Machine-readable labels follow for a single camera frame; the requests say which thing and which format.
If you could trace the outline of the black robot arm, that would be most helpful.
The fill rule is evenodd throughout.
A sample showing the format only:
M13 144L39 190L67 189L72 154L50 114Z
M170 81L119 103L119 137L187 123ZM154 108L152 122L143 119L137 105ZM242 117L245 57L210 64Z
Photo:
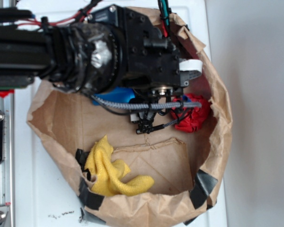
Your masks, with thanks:
M29 10L0 8L0 91L47 80L65 93L115 87L182 92L202 74L145 14L111 5L80 9L69 24L36 21Z

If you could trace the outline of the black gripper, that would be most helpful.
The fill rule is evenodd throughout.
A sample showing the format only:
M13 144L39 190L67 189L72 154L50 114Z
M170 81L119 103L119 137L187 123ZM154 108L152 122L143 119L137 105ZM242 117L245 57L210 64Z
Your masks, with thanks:
M145 14L111 5L92 12L88 27L94 45L91 87L96 94L115 87L180 93L202 74L202 62L181 59L179 49Z

